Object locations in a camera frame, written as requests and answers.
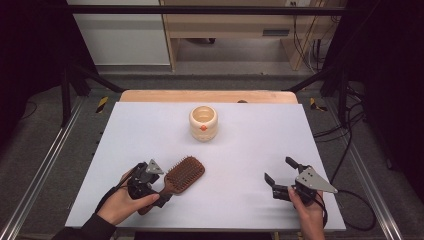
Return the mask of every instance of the brown paddle hairbrush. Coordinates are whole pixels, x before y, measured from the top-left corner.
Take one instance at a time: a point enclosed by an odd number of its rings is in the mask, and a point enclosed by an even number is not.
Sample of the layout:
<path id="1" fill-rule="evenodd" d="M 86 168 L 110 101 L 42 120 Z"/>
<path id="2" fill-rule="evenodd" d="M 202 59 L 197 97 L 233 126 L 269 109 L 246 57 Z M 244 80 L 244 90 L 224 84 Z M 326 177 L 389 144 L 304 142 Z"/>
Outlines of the brown paddle hairbrush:
<path id="1" fill-rule="evenodd" d="M 182 159 L 165 175 L 165 186 L 159 194 L 179 194 L 189 188 L 205 173 L 205 167 L 195 157 L 189 156 Z M 153 205 L 138 210 L 140 215 L 145 215 Z"/>

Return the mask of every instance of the white tabletop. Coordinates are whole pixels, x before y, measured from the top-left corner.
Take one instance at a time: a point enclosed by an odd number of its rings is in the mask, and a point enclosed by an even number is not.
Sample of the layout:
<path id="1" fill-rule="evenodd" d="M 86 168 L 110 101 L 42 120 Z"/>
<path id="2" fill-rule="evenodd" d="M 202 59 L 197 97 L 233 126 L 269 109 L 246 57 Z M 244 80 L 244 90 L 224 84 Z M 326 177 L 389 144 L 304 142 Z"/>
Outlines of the white tabletop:
<path id="1" fill-rule="evenodd" d="M 216 137 L 198 142 L 189 132 L 190 111 L 205 103 L 116 103 L 66 222 L 81 227 L 101 197 L 139 162 L 155 159 L 167 170 L 196 157 L 205 174 L 160 209 L 133 214 L 119 227 L 151 231 L 298 230 L 290 202 L 272 198 L 264 180 L 292 185 L 297 170 L 286 156 L 311 165 L 325 179 L 317 147 L 300 104 L 208 103 L 219 116 Z M 163 175 L 153 185 L 163 188 Z M 333 194 L 325 193 L 327 231 L 345 230 Z"/>

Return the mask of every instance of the hand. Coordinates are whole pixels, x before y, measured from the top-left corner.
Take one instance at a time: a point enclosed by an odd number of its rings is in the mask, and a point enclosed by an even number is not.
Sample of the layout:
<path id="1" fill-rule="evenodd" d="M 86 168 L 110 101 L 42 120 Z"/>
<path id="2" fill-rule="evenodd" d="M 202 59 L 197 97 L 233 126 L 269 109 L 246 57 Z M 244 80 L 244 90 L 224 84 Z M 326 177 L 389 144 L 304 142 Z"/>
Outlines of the hand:
<path id="1" fill-rule="evenodd" d="M 121 180 L 124 179 L 130 171 L 125 173 Z M 106 200 L 97 212 L 97 215 L 110 224 L 118 225 L 138 209 L 151 205 L 158 199 L 159 194 L 151 194 L 134 200 L 128 194 L 127 188 L 121 187 Z"/>
<path id="2" fill-rule="evenodd" d="M 294 207 L 299 214 L 300 230 L 304 239 L 308 240 L 322 240 L 324 237 L 323 226 L 323 210 L 317 203 L 312 203 L 310 206 L 303 205 L 300 196 L 296 191 L 289 187 L 289 197 Z M 317 201 L 322 202 L 321 198 L 317 196 Z"/>

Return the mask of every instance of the beige ceramic jar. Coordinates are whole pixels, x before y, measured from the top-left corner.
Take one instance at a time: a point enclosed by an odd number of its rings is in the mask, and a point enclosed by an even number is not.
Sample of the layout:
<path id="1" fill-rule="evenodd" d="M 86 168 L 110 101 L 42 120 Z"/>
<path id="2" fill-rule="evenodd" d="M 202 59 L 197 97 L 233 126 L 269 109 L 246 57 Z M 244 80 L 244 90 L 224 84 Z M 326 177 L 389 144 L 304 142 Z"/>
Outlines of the beige ceramic jar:
<path id="1" fill-rule="evenodd" d="M 218 114 L 209 106 L 200 106 L 190 112 L 191 135 L 201 141 L 207 142 L 215 137 L 218 132 Z"/>

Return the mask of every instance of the white cabinet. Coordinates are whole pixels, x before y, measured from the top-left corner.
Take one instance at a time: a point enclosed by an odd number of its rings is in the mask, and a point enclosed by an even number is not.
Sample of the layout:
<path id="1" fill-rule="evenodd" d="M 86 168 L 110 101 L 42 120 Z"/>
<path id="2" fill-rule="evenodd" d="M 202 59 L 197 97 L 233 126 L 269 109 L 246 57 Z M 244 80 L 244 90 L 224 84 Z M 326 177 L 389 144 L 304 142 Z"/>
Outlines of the white cabinet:
<path id="1" fill-rule="evenodd" d="M 159 5 L 157 0 L 68 0 L 69 5 Z M 94 63 L 170 65 L 162 16 L 74 14 Z"/>

